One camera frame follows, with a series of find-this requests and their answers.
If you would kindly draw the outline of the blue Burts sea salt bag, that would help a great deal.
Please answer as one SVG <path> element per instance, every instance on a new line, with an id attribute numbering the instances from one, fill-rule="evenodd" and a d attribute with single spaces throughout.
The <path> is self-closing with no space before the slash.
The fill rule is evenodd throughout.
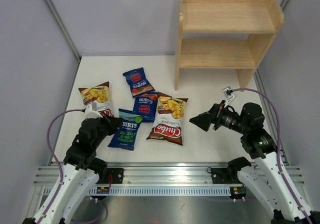
<path id="1" fill-rule="evenodd" d="M 112 137 L 108 147 L 133 151 L 143 117 L 136 112 L 125 109 L 119 109 L 118 114 L 122 118 L 122 124 Z"/>

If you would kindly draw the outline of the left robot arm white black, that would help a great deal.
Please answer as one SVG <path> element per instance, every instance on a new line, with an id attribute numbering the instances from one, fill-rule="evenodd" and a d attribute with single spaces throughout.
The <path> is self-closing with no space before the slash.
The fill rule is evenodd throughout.
<path id="1" fill-rule="evenodd" d="M 25 224 L 69 224 L 90 188 L 108 178 L 107 163 L 96 157 L 106 136 L 115 134 L 123 120 L 116 117 L 89 118 L 66 152 L 59 177 L 46 201 Z"/>

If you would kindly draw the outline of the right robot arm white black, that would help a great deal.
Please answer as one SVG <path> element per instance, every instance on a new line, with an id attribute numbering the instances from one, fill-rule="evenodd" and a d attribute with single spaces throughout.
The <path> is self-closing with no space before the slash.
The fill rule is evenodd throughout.
<path id="1" fill-rule="evenodd" d="M 265 178 L 258 177 L 254 167 L 245 157 L 228 162 L 227 177 L 241 182 L 254 194 L 268 211 L 273 224 L 318 224 L 320 214 L 312 210 L 303 199 L 289 176 L 283 162 L 277 157 L 277 146 L 264 129 L 262 108 L 246 103 L 241 113 L 227 106 L 224 101 L 193 118 L 190 122 L 204 131 L 226 127 L 242 136 L 244 150 L 260 168 Z"/>

